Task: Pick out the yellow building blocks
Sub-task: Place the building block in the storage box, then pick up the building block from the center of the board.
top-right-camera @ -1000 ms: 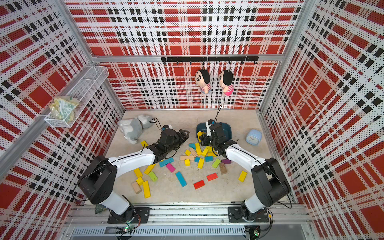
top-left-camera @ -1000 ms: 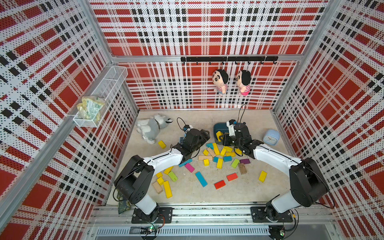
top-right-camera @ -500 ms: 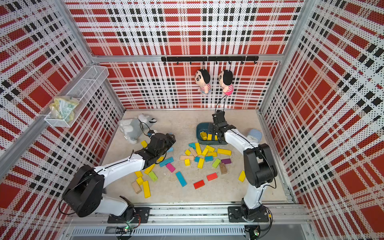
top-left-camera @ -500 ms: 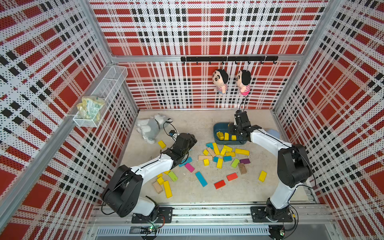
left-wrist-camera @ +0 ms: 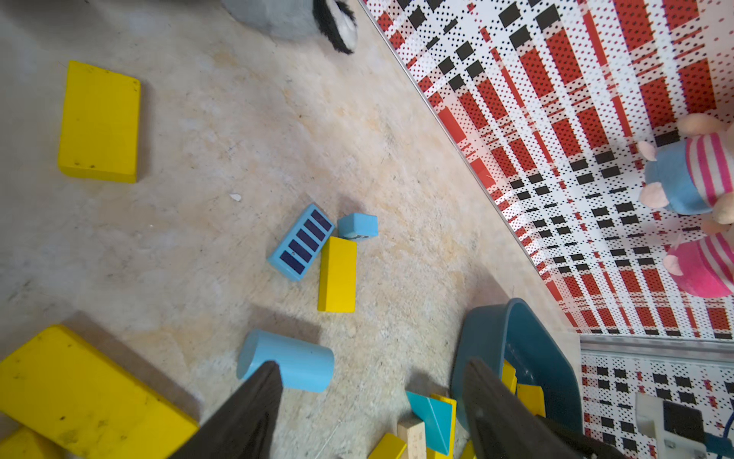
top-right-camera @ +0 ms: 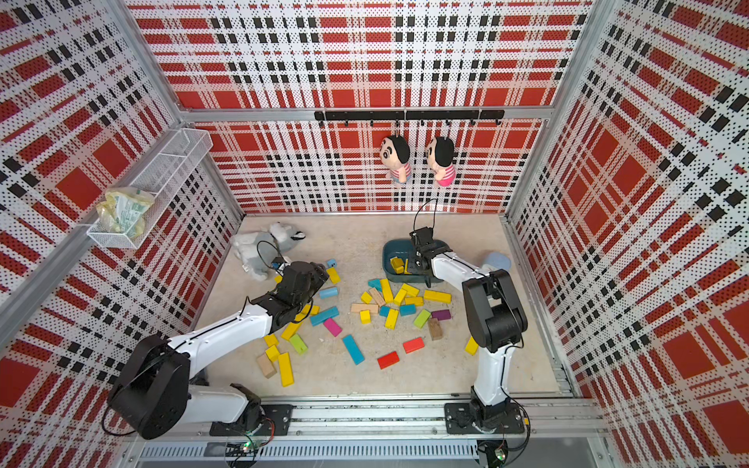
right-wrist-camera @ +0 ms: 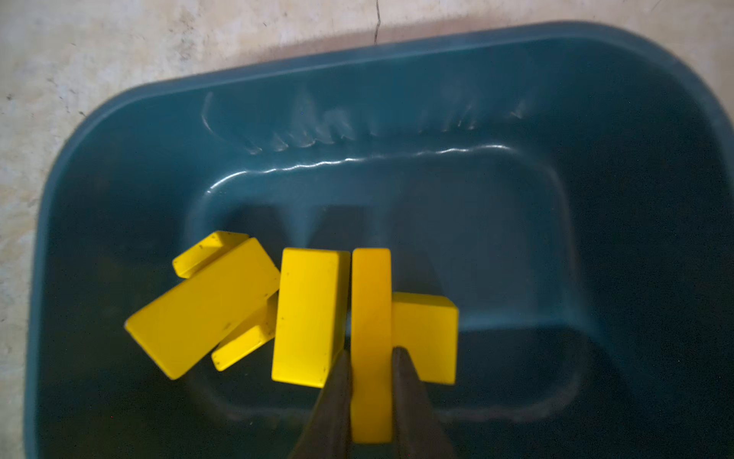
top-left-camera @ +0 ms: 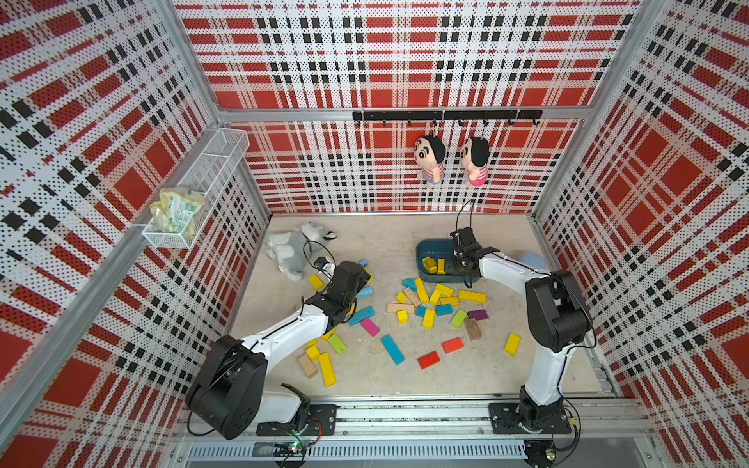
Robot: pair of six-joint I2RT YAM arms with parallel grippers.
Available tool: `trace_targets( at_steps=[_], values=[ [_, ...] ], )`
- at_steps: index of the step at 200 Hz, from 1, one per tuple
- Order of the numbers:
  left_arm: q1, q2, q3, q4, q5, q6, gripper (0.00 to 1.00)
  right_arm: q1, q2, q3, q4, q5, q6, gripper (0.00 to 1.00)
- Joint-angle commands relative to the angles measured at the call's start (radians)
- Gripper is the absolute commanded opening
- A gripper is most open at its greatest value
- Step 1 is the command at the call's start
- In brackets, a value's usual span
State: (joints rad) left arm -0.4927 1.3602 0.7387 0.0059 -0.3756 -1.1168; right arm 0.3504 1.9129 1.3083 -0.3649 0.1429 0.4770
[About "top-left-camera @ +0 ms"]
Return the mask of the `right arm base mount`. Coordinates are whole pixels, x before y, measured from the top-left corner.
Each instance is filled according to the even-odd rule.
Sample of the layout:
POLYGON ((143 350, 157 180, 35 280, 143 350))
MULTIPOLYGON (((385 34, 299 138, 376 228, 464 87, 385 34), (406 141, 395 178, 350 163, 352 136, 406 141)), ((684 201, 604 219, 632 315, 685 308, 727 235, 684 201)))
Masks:
POLYGON ((489 418, 497 435, 568 435, 573 432, 561 400, 538 406, 534 401, 489 405, 489 418))

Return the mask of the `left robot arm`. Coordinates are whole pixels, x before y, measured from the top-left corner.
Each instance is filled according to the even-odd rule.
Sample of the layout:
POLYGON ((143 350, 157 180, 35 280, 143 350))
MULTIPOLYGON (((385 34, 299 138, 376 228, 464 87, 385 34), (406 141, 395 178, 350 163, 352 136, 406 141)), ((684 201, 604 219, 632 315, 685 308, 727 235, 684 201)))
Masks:
POLYGON ((254 423, 302 432, 312 419, 310 399, 288 384, 268 390, 265 378, 302 345, 344 323, 370 279, 362 264, 343 261, 323 290, 302 300, 298 310, 279 323, 243 339, 221 337, 186 394, 190 413, 226 440, 254 423))

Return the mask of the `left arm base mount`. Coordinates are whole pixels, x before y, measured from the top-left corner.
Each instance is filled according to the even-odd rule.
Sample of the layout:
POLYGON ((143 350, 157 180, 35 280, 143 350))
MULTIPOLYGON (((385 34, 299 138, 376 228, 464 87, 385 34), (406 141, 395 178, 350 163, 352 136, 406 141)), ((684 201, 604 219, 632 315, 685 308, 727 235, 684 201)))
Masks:
POLYGON ((265 422, 257 426, 257 436, 280 437, 302 435, 306 437, 332 436, 337 425, 337 405, 303 405, 290 422, 265 422))

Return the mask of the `yellow rectangular block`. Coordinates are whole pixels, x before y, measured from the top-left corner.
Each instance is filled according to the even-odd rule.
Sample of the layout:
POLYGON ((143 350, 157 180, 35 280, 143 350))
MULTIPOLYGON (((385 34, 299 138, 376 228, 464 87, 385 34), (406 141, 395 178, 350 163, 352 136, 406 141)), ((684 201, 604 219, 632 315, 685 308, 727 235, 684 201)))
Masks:
POLYGON ((326 284, 316 275, 313 274, 308 277, 308 282, 317 291, 321 292, 325 289, 326 284))

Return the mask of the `yellow angled block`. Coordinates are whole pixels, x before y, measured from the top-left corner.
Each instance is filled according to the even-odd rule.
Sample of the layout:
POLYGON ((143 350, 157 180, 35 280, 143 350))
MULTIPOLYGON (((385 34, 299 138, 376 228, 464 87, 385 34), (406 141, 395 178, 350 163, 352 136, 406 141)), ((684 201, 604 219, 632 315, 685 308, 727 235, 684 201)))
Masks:
POLYGON ((429 303, 429 293, 425 288, 423 280, 415 279, 415 287, 417 288, 417 296, 419 297, 419 302, 429 303))

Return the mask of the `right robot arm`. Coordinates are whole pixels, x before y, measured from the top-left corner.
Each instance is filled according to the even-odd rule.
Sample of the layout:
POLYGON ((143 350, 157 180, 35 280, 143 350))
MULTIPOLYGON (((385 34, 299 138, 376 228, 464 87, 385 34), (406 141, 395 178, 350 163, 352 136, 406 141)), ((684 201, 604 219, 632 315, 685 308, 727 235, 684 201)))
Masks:
POLYGON ((536 341, 530 376, 521 387, 519 422, 530 431, 564 412, 561 383, 573 353, 593 324, 577 280, 567 270, 545 271, 482 247, 470 227, 451 233, 458 272, 478 273, 526 300, 529 330, 536 341))

